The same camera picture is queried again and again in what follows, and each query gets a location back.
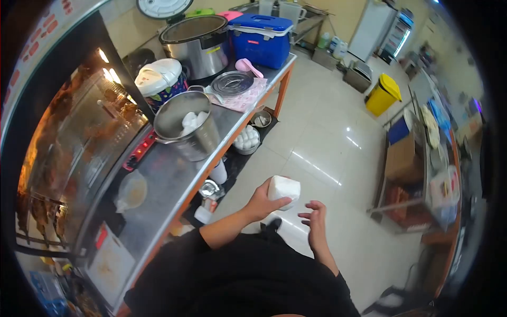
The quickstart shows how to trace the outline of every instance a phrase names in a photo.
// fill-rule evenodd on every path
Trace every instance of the steel bucket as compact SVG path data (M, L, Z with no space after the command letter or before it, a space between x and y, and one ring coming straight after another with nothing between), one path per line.
M194 131L180 136L182 120L189 112L209 113L204 122ZM211 101L200 91L182 92L160 106L153 122L157 137L163 144L171 144L189 161L200 161L208 157L219 145L219 133L211 113Z

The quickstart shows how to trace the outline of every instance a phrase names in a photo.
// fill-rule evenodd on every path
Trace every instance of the hand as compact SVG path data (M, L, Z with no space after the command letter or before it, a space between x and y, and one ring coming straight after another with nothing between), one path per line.
M308 220L301 222L310 227L308 244L313 253L328 250L328 242L325 238L325 212L326 206L318 200L310 200L305 207L313 209L312 213L299 213L298 216Z
M260 221L273 211L289 204L292 199L283 197L277 200L268 199L268 188L271 178L268 178L262 185L255 189L250 201L240 212L244 213L251 222Z

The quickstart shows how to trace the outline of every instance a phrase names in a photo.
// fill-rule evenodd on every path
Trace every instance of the pink paper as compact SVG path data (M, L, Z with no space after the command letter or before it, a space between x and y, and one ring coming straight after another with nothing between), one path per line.
M248 112L254 107L254 104L260 99L261 94L266 89L268 80L265 78L254 78L253 84L247 91L235 96L223 96L224 104L219 104L218 101L211 96L211 102L220 105L224 108L238 111Z

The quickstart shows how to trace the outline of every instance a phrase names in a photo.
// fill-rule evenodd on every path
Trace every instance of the cutting board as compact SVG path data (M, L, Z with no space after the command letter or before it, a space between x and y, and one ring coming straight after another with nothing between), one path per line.
M103 223L95 239L97 252L86 273L106 302L115 307L135 260Z

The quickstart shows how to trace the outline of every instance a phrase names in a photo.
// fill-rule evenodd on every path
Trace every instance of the tiled floor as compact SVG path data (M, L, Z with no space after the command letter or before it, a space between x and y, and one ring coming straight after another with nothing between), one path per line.
M276 211L268 218L281 217L280 235L295 250L313 257L307 242L308 228L301 224L297 213L306 210L304 204L310 199L326 204L331 252L351 289L352 300L363 310L387 287L403 287L410 265L419 256L420 234L392 235L366 215L384 155L385 131L381 123L389 114L394 115L401 103L374 119L365 109L364 95L343 82L341 73L312 62L304 53L296 53L299 58L280 122L251 157L212 220L242 208L254 189L270 176L281 174L300 181L301 197L296 206ZM398 65L375 58L369 65L373 78L381 73L393 77L408 101L408 78ZM276 98L273 93L267 104L273 108ZM255 223L244 232L258 229Z

